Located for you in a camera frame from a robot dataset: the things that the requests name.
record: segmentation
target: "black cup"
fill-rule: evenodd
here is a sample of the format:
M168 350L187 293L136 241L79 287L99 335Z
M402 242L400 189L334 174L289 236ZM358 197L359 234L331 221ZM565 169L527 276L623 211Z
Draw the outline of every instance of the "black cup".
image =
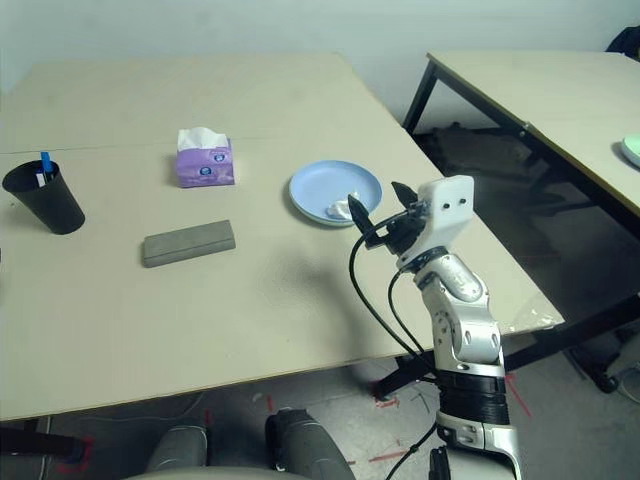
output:
M84 213L62 178L58 164L51 164L53 173L42 187L36 178L36 173L42 171L42 162L33 161L7 173L2 188L24 203L53 233L64 235L82 226Z

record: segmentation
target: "plate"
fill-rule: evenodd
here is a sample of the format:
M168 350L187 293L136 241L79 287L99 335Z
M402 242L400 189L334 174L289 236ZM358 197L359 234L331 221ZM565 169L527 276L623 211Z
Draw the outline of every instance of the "plate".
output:
M347 219L332 218L327 208L347 195L358 192L359 200L373 212L382 201L382 186L366 168L340 160L322 160L302 167L291 177L289 194L293 204L310 219L343 227L353 225Z
M622 139L622 151L631 163L640 167L640 133Z

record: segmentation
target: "whiteboard eraser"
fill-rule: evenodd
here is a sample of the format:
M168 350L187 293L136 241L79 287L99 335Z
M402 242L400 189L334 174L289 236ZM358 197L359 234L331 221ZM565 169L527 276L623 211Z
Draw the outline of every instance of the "whiteboard eraser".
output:
M145 267L158 267L234 248L231 222L223 220L145 237L142 263Z

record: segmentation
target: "white cloth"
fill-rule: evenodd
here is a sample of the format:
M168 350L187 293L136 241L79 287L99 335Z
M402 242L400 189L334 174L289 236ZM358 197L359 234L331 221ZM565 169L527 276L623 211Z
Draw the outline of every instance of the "white cloth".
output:
M187 128L178 131L178 151L190 148L211 149L228 147L229 139L224 133L216 133L205 127Z
M351 195L360 200L358 192L352 192ZM327 207L327 216L331 218L339 218L342 220L351 220L351 212L349 211L349 201L347 198L333 202Z

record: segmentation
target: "blue pen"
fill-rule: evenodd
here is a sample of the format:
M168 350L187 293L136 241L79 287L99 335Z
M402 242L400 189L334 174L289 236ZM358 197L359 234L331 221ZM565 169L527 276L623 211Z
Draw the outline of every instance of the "blue pen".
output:
M40 160L42 160L45 181L48 182L53 178L53 164L51 163L49 152L40 152Z

